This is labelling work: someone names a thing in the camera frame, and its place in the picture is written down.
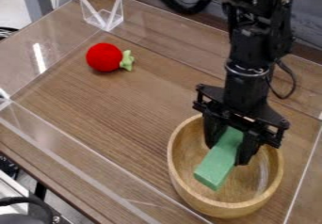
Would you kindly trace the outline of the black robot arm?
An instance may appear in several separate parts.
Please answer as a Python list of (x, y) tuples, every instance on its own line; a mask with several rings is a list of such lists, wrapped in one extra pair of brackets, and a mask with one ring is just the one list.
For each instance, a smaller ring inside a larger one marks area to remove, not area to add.
[(281, 146), (289, 121), (269, 106), (274, 68), (290, 53), (293, 0), (222, 0), (226, 9), (230, 53), (226, 83), (196, 86), (194, 108), (204, 117), (204, 141), (219, 145), (224, 131), (242, 132), (232, 164), (244, 165), (262, 145)]

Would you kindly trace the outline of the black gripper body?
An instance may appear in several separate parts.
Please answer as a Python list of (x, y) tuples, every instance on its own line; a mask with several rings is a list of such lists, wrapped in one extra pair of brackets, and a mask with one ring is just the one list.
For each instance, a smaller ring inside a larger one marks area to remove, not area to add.
[(226, 125), (242, 132), (255, 130), (259, 133), (261, 144), (279, 148), (283, 134), (290, 128), (287, 119), (269, 106), (267, 102), (259, 103), (250, 111), (234, 109), (226, 105), (224, 89), (199, 84), (195, 87), (198, 97), (192, 108), (203, 113), (210, 110), (224, 121)]

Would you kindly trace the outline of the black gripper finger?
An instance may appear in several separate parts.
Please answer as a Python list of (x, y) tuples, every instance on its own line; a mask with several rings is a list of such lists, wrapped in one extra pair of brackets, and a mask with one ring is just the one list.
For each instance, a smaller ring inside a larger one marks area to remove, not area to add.
[(226, 121), (216, 116), (210, 110), (204, 111), (204, 143), (208, 149), (211, 149), (223, 133), (226, 132)]
[(244, 166), (248, 164), (248, 161), (252, 155), (258, 152), (261, 147), (261, 137), (259, 133), (255, 130), (248, 130), (243, 133), (242, 143), (238, 147), (236, 156), (235, 156), (235, 165)]

